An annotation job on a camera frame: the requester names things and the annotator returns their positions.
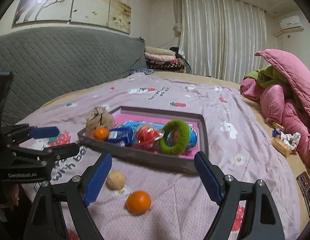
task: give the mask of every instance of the gray quilted headboard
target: gray quilted headboard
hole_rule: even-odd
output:
[[[68,92],[146,68],[144,42],[116,33],[44,27],[0,36],[0,69],[14,72],[4,124],[15,124]]]

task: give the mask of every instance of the barcode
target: barcode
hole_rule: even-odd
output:
[[[116,139],[117,138],[117,131],[111,131],[108,135],[109,139]]]

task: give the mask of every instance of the round beige ball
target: round beige ball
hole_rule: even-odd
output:
[[[126,182],[125,176],[120,171],[112,171],[106,178],[106,186],[110,190],[120,190]]]

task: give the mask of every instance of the tangerine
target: tangerine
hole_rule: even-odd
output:
[[[99,127],[94,131],[93,137],[99,141],[106,141],[108,139],[108,130],[104,127]]]
[[[133,192],[126,200],[125,208],[134,215],[142,215],[151,207],[151,197],[144,191]]]

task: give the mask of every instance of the smartphone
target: smartphone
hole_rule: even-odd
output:
[[[308,216],[310,218],[310,179],[308,177],[308,174],[306,172],[303,172],[302,174],[298,175],[297,183],[301,190],[301,194],[304,197],[305,204],[306,204],[307,211],[308,211]]]

